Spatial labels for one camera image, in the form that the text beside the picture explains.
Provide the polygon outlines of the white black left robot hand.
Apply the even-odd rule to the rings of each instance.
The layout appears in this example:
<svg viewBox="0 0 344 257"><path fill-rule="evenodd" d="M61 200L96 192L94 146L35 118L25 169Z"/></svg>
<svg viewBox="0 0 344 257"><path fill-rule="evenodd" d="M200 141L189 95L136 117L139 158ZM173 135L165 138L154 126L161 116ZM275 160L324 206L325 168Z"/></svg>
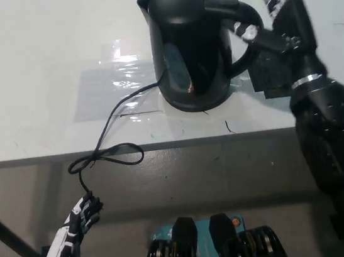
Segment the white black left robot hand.
<svg viewBox="0 0 344 257"><path fill-rule="evenodd" d="M93 224L100 220L103 203L86 193L58 229L46 257L80 257L80 244Z"/></svg>

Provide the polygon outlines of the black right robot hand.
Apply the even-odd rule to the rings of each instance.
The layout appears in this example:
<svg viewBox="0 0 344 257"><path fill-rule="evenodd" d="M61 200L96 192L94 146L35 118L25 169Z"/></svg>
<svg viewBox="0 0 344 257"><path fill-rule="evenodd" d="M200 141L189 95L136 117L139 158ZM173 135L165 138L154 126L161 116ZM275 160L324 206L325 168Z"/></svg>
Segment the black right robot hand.
<svg viewBox="0 0 344 257"><path fill-rule="evenodd" d="M316 54L317 42L304 0L264 0L272 29L233 20L228 28L248 46L276 54L291 71L291 87L326 77Z"/></svg>

